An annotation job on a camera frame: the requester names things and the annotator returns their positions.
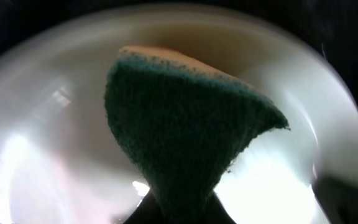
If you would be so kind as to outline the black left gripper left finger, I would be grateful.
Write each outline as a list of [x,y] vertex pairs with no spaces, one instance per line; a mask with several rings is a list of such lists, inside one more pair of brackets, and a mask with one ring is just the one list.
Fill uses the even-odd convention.
[[151,190],[124,224],[166,224],[166,220]]

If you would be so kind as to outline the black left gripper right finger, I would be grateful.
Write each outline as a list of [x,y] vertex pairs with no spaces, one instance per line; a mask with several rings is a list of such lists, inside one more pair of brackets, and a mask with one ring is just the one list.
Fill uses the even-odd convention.
[[222,203],[215,193],[209,200],[209,223],[210,224],[236,224],[227,214]]

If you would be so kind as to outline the green yellow sponge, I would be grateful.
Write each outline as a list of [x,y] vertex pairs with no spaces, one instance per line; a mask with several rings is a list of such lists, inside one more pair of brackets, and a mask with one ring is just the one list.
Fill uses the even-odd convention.
[[247,83],[159,47],[118,51],[104,107],[118,145],[172,223],[196,223],[250,142],[289,127],[274,103]]

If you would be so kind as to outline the light green plate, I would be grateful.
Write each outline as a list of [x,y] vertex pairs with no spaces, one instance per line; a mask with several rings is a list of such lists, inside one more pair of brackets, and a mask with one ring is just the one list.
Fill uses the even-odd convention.
[[236,223],[327,223],[317,185],[358,189],[358,109],[313,49],[254,17],[157,4],[81,17],[0,58],[0,223],[117,223],[148,184],[116,144],[103,106],[125,45],[161,45],[273,100],[290,129],[257,137],[216,194]]

